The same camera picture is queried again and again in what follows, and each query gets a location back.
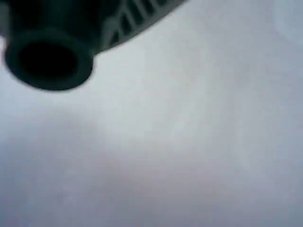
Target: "white surface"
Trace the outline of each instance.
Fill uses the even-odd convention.
[[[2,67],[0,226],[302,226],[300,7],[191,0],[70,93]]]

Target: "black tube end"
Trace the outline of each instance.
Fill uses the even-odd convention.
[[[4,58],[17,79],[48,91],[70,90],[85,83],[94,61],[83,43],[51,28],[26,31],[10,39]]]

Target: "ribbed grille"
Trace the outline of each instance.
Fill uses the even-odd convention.
[[[142,26],[146,20],[153,17],[158,10],[172,0],[128,0],[126,10],[120,17],[120,28],[111,38],[110,46],[115,45],[121,38],[130,35]]]

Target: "dark plastic part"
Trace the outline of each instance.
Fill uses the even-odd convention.
[[[183,0],[0,0],[9,9],[0,17],[6,65],[35,88],[78,87],[90,77],[96,54],[145,30],[173,1]]]

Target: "cylindrical nozzle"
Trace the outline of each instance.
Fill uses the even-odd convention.
[[[68,90],[91,75],[101,0],[10,0],[5,62],[21,81]]]

